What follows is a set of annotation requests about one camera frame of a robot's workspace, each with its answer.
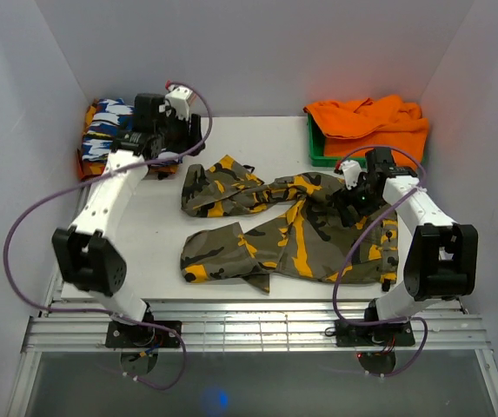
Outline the olive yellow camouflage trousers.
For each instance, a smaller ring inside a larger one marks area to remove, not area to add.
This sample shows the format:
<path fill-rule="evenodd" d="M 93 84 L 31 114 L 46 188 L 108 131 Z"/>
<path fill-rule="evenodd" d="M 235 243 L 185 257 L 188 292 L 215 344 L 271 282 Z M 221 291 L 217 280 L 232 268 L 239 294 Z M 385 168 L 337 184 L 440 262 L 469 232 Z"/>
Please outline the olive yellow camouflage trousers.
<path fill-rule="evenodd" d="M 389 290 L 397 281 L 399 263 L 397 217 L 392 213 L 374 227 L 345 267 L 352 244 L 385 208 L 345 228 L 331 202 L 332 195 L 344 189 L 341 177 L 319 172 L 266 183 L 231 156 L 207 169 L 189 166 L 181 209 L 190 217 L 256 215 L 280 203 L 288 208 L 250 230 L 234 222 L 189 236 L 180 255 L 183 279 L 191 284 L 242 279 L 268 293 L 270 276 L 279 274 L 322 283 L 379 282 Z"/>

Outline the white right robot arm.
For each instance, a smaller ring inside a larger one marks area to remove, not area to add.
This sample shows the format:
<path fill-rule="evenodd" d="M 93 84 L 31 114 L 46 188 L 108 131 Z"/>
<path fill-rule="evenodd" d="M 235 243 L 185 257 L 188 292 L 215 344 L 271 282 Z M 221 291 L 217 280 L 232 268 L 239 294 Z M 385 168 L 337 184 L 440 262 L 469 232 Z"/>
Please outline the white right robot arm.
<path fill-rule="evenodd" d="M 365 145 L 366 164 L 350 155 L 336 163 L 335 172 L 345 181 L 343 200 L 361 216 L 380 207 L 384 211 L 352 244 L 343 265 L 374 227 L 395 213 L 412 235 L 403 267 L 402 282 L 375 300 L 376 315 L 351 320 L 338 308 L 338 293 L 332 293 L 337 319 L 362 328 L 365 339 L 382 345 L 395 333 L 394 323 L 413 320 L 425 308 L 439 302 L 470 295 L 475 288 L 478 231 L 445 214 L 432 200 L 423 183 L 426 170 L 408 152 L 388 145 Z"/>

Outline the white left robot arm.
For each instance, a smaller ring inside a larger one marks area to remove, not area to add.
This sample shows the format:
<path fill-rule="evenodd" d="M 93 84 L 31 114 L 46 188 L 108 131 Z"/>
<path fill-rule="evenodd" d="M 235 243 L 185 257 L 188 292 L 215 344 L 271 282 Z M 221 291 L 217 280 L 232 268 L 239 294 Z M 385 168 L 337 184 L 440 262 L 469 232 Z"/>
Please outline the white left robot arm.
<path fill-rule="evenodd" d="M 63 281 L 100 302 L 117 330 L 140 348 L 153 341 L 155 327 L 148 304 L 125 281 L 126 261 L 113 241 L 150 167 L 175 164 L 188 149 L 203 149 L 200 116 L 190 109 L 195 98 L 192 89 L 172 84 L 165 95 L 137 95 L 133 106 L 99 101 L 86 140 L 90 156 L 107 153 L 103 179 L 80 214 L 52 236 Z"/>

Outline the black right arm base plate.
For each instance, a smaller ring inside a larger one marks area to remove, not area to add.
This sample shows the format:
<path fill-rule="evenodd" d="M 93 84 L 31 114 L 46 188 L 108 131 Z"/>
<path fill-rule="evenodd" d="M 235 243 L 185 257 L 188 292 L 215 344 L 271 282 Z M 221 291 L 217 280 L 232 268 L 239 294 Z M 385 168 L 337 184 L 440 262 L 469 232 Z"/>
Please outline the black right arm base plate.
<path fill-rule="evenodd" d="M 368 347 L 394 344 L 396 347 L 413 347 L 415 337 L 409 322 L 389 323 L 373 327 L 349 325 L 334 321 L 335 344 L 338 347 Z"/>

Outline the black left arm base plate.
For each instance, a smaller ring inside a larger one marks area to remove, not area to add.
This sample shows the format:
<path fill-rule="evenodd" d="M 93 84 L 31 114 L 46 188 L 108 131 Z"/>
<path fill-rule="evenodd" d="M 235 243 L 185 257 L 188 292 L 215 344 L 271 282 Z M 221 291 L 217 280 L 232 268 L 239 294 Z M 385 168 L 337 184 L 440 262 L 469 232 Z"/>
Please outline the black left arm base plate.
<path fill-rule="evenodd" d="M 104 342 L 106 348 L 179 348 L 178 338 L 169 330 L 147 328 L 111 321 Z"/>

